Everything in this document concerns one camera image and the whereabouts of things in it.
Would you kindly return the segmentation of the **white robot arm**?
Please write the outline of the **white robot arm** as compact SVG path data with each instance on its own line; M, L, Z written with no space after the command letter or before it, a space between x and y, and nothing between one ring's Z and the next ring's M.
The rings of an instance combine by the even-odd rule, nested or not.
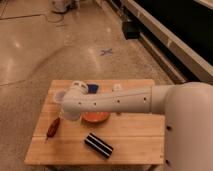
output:
M152 113L165 116L165 171L213 171L213 85L188 82L90 94L75 82L61 101L76 120L83 112Z

